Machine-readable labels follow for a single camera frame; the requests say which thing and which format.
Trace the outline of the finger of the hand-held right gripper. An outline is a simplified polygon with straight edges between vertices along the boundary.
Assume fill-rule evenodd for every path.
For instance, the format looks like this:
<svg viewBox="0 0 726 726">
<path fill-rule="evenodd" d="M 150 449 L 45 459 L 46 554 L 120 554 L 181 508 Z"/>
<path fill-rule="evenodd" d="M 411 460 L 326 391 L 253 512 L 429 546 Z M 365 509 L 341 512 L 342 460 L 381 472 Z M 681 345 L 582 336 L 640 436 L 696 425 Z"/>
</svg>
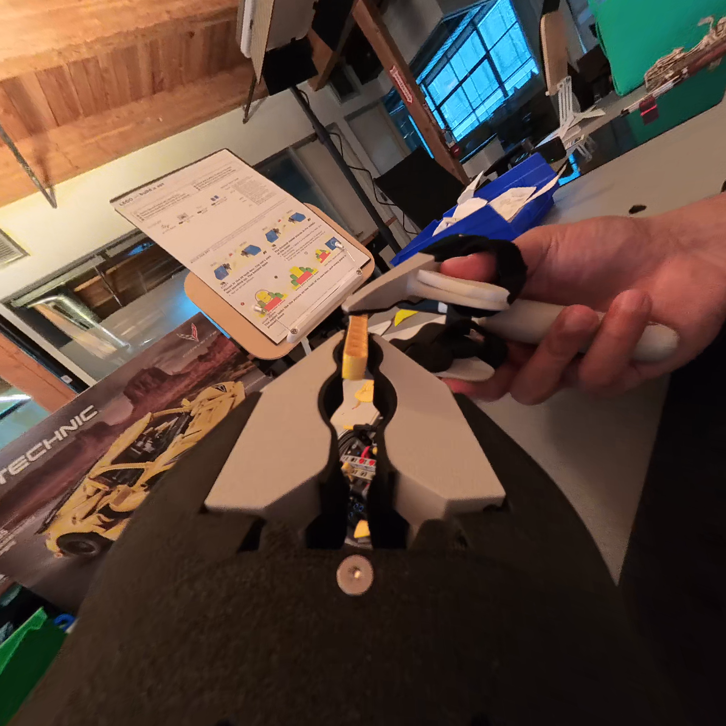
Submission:
<svg viewBox="0 0 726 726">
<path fill-rule="evenodd" d="M 441 372 L 441 379 L 484 382 L 495 374 L 495 368 L 479 358 L 456 358 Z"/>
<path fill-rule="evenodd" d="M 417 253 L 374 282 L 351 294 L 342 304 L 344 313 L 387 311 L 402 302 L 431 300 L 486 312 L 510 307 L 509 292 L 487 282 L 449 277 L 432 255 Z"/>
</svg>

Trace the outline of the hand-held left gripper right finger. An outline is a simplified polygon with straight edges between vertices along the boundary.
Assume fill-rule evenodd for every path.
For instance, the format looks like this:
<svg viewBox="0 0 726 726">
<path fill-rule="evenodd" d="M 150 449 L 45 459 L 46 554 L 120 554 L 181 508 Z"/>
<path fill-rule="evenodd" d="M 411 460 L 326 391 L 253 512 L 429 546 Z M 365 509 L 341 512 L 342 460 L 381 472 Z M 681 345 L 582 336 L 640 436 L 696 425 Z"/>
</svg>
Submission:
<svg viewBox="0 0 726 726">
<path fill-rule="evenodd" d="M 504 504 L 505 491 L 450 388 L 379 335 L 369 337 L 377 459 L 368 490 L 374 548 L 405 548 L 423 523 Z"/>
</svg>

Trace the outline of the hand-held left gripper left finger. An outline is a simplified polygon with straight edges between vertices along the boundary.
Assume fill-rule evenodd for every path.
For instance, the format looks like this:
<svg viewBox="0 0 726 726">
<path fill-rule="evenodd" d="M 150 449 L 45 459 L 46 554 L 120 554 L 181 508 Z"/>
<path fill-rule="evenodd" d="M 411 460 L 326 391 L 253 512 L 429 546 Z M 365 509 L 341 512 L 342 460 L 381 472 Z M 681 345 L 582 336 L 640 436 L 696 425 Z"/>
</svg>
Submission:
<svg viewBox="0 0 726 726">
<path fill-rule="evenodd" d="M 213 513 L 281 523 L 311 548 L 341 548 L 346 482 L 330 418 L 342 403 L 338 333 L 259 393 L 205 499 Z"/>
</svg>

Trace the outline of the long yellow holed beam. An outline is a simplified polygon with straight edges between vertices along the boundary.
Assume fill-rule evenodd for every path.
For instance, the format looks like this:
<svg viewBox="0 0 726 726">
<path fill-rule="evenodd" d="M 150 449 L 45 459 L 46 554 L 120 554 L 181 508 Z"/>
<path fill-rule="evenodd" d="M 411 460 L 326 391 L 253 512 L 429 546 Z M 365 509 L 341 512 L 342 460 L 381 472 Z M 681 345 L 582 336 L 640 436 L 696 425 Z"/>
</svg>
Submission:
<svg viewBox="0 0 726 726">
<path fill-rule="evenodd" d="M 368 315 L 352 315 L 343 344 L 341 377 L 344 380 L 362 380 L 368 366 L 368 353 Z"/>
</svg>

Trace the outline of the grey desk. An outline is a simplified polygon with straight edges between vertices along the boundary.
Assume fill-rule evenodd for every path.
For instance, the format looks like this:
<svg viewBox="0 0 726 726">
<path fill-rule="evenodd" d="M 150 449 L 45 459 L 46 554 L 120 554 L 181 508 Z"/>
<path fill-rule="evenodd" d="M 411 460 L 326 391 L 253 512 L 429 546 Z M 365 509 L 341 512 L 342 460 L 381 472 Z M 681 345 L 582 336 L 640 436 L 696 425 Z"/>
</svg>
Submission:
<svg viewBox="0 0 726 726">
<path fill-rule="evenodd" d="M 634 219 L 716 195 L 725 177 L 724 101 L 561 186 L 544 224 L 595 216 Z M 506 396 L 480 403 L 559 486 L 593 536 L 615 582 L 656 440 L 669 379 L 611 399 L 566 389 L 538 406 Z"/>
</svg>

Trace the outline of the person's right hand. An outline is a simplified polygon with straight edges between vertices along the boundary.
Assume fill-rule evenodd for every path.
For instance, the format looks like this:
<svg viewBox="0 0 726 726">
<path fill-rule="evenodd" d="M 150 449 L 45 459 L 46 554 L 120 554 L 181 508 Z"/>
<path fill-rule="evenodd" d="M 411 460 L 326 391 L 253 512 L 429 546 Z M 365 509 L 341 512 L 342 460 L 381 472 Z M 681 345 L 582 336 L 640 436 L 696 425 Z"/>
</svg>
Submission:
<svg viewBox="0 0 726 726">
<path fill-rule="evenodd" d="M 488 380 L 444 379 L 493 402 L 560 389 L 617 396 L 696 358 L 725 317 L 724 192 L 646 219 L 601 216 L 520 236 L 523 297 L 564 307 L 538 347 L 509 343 Z"/>
</svg>

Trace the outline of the partly built yellow toy car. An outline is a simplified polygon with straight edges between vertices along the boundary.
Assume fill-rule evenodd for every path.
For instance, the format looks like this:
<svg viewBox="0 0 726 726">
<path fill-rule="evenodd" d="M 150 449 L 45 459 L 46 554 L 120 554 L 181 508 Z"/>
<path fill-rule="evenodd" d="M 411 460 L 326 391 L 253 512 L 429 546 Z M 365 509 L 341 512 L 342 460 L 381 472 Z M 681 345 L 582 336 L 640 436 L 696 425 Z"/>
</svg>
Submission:
<svg viewBox="0 0 726 726">
<path fill-rule="evenodd" d="M 376 428 L 373 424 L 356 424 L 338 437 L 340 467 L 347 483 L 346 543 L 359 549 L 371 549 L 368 493 L 377 467 Z"/>
</svg>

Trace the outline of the blue storage bin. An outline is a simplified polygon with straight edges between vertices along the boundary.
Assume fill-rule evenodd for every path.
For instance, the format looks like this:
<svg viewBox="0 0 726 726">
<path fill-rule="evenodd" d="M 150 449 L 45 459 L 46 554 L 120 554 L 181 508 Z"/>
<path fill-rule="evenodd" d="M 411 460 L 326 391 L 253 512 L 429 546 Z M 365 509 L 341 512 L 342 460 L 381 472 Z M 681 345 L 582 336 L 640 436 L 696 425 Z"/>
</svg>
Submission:
<svg viewBox="0 0 726 726">
<path fill-rule="evenodd" d="M 539 153 L 535 152 L 501 177 L 497 177 L 488 185 L 482 186 L 474 192 L 474 195 L 492 202 L 496 197 L 512 187 L 534 186 L 540 189 L 554 179 L 556 174 L 557 172 L 553 170 L 550 164 Z M 559 181 L 545 195 L 541 195 L 527 203 L 511 222 L 504 221 L 489 205 L 436 235 L 433 235 L 433 231 L 439 222 L 431 222 L 402 252 L 395 255 L 391 265 L 397 267 L 416 253 L 422 252 L 432 243 L 452 235 L 478 235 L 490 239 L 514 241 L 525 231 L 537 226 L 542 221 L 545 214 L 554 205 L 553 195 L 558 186 Z M 445 213 L 444 216 L 449 216 L 455 207 Z"/>
</svg>

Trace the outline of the crumpled white paper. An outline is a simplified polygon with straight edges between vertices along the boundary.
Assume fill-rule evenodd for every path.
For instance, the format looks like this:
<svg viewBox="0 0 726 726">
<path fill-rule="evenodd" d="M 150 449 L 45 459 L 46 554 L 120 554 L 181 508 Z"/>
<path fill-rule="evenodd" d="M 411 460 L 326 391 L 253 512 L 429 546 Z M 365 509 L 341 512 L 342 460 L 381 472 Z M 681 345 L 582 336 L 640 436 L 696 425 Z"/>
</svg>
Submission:
<svg viewBox="0 0 726 726">
<path fill-rule="evenodd" d="M 511 222 L 527 203 L 541 195 L 545 195 L 558 184 L 558 180 L 565 171 L 565 167 L 566 165 L 562 166 L 554 179 L 550 180 L 540 189 L 537 189 L 534 186 L 512 187 L 504 191 L 492 202 L 488 202 L 482 197 L 476 197 L 474 195 L 474 182 L 472 182 L 465 188 L 462 194 L 459 195 L 458 204 L 454 208 L 453 212 L 451 212 L 449 216 L 444 216 L 441 219 L 437 227 L 434 229 L 433 235 L 448 230 L 451 226 L 454 226 L 464 218 L 474 214 L 482 208 L 485 208 L 487 205 L 491 206 L 494 212 L 504 221 Z"/>
</svg>

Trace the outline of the toy car set box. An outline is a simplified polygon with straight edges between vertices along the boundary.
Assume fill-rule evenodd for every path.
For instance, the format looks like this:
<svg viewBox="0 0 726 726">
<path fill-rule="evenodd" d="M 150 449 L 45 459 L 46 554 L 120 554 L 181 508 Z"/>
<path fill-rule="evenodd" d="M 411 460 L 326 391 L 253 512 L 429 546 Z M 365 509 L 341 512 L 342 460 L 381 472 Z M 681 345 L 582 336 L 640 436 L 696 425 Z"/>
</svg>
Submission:
<svg viewBox="0 0 726 726">
<path fill-rule="evenodd" d="M 76 611 L 132 516 L 271 382 L 199 313 L 2 447 L 2 589 Z"/>
</svg>

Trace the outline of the printed instruction sheet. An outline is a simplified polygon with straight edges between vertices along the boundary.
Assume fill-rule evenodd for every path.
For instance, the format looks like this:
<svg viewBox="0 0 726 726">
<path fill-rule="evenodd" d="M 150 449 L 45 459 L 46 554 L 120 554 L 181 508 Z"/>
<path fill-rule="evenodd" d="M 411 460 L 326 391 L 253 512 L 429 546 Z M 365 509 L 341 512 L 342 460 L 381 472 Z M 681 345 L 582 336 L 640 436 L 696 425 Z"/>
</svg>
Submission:
<svg viewBox="0 0 726 726">
<path fill-rule="evenodd" d="M 273 344 L 316 326 L 371 262 L 322 213 L 227 149 L 110 204 Z"/>
</svg>

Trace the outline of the wooden stick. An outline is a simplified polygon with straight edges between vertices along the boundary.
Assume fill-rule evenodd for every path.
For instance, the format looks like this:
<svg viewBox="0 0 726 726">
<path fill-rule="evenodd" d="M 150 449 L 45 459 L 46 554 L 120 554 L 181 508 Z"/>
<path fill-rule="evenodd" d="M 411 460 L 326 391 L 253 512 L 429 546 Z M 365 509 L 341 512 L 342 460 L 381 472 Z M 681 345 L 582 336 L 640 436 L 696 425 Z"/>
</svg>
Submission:
<svg viewBox="0 0 726 726">
<path fill-rule="evenodd" d="M 547 95 L 558 107 L 558 127 L 535 147 L 551 166 L 578 153 L 593 159 L 594 142 L 582 131 L 584 121 L 604 116 L 596 108 L 593 88 L 569 62 L 567 26 L 560 2 L 544 2 L 540 17 L 540 50 Z"/>
</svg>

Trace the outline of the brown wooden model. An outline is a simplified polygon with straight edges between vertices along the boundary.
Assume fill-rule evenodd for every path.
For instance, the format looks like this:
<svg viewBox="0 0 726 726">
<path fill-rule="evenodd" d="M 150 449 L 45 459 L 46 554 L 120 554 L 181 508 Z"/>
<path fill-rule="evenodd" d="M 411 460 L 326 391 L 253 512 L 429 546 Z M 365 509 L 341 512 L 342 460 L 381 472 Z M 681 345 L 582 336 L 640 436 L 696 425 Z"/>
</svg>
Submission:
<svg viewBox="0 0 726 726">
<path fill-rule="evenodd" d="M 658 97 L 704 68 L 720 63 L 725 55 L 725 17 L 715 21 L 709 16 L 698 24 L 705 23 L 709 24 L 709 30 L 693 48 L 677 48 L 658 59 L 646 72 L 644 86 L 648 95 Z"/>
</svg>

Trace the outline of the green storage bin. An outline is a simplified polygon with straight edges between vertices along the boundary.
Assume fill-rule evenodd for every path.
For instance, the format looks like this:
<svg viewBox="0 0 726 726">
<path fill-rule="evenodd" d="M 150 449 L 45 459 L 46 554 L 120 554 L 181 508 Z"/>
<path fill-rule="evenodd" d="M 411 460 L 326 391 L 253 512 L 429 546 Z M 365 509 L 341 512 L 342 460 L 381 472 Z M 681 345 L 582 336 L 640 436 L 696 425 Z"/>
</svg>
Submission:
<svg viewBox="0 0 726 726">
<path fill-rule="evenodd" d="M 39 606 L 9 631 L 2 626 L 1 724 L 9 724 L 24 700 L 59 654 L 76 617 L 61 612 L 52 615 Z"/>
</svg>

